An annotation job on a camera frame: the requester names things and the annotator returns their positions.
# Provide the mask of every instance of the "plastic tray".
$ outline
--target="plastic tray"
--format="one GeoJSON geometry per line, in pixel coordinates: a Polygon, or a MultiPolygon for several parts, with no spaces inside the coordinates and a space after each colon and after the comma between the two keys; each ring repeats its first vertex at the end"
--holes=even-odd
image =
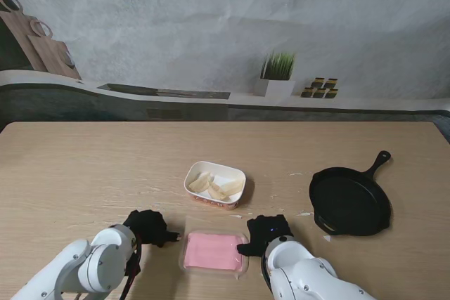
{"type": "Polygon", "coordinates": [[[236,279],[238,279],[241,275],[243,275],[245,272],[247,272],[248,269],[248,257],[242,256],[242,268],[240,270],[221,270],[216,268],[202,268],[202,267],[184,267],[184,257],[186,255],[186,250],[188,248],[188,236],[190,233],[205,233],[210,235],[235,235],[237,237],[240,237],[242,239],[243,244],[248,243],[247,237],[240,232],[237,231],[228,231],[228,230],[214,230],[209,228],[202,228],[198,230],[192,230],[188,233],[184,234],[183,240],[182,240],[182,249],[179,257],[179,266],[180,268],[187,272],[187,273],[199,273],[199,274],[217,274],[217,275],[230,275],[234,276],[236,279]]]}

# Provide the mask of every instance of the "black frying pan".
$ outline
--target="black frying pan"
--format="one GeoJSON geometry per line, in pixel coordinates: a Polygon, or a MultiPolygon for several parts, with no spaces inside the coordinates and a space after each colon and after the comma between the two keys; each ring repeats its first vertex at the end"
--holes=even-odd
{"type": "Polygon", "coordinates": [[[314,174],[309,198],[317,226],[329,235],[375,235],[388,228],[391,204],[373,175],[389,158],[380,152],[365,172],[329,168],[314,174]]]}

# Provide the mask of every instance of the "potato wedge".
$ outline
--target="potato wedge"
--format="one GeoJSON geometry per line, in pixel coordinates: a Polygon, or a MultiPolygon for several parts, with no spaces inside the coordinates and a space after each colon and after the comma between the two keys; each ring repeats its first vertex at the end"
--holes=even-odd
{"type": "Polygon", "coordinates": [[[193,193],[201,193],[208,189],[211,182],[211,174],[207,172],[205,175],[198,177],[194,182],[189,184],[189,189],[191,189],[193,193]]]}
{"type": "Polygon", "coordinates": [[[227,196],[234,195],[235,193],[239,193],[244,188],[243,181],[232,181],[226,184],[223,184],[220,187],[220,190],[227,196]]]}
{"type": "Polygon", "coordinates": [[[226,200],[228,198],[228,196],[220,190],[220,187],[216,183],[210,183],[208,193],[211,198],[214,198],[215,200],[226,200]]]}

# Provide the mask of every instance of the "concrete wall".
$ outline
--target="concrete wall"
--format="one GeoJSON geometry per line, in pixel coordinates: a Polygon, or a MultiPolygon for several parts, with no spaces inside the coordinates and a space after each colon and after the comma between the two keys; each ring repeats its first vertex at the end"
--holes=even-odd
{"type": "Polygon", "coordinates": [[[450,97],[449,0],[20,0],[69,46],[84,79],[251,92],[272,50],[297,53],[301,90],[450,97]]]}

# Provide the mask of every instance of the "wooden table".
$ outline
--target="wooden table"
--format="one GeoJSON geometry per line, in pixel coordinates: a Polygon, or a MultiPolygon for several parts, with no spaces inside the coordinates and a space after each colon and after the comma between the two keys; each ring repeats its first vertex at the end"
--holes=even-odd
{"type": "MultiPolygon", "coordinates": [[[[377,299],[446,299],[449,169],[449,144],[422,122],[11,124],[0,134],[0,299],[13,296],[65,245],[123,222],[136,208],[161,211],[180,231],[190,216],[248,233],[248,219],[282,213],[314,255],[377,299]],[[298,216],[312,211],[312,174],[334,166],[365,170],[380,150],[393,158],[376,176],[392,202],[391,228],[327,241],[312,216],[298,216]],[[246,173],[239,208],[188,198],[184,177],[199,160],[246,173]],[[230,216],[237,214],[242,218],[230,216]]],[[[259,259],[250,260],[239,281],[184,275],[180,246],[145,248],[129,299],[272,299],[259,259]]]]}

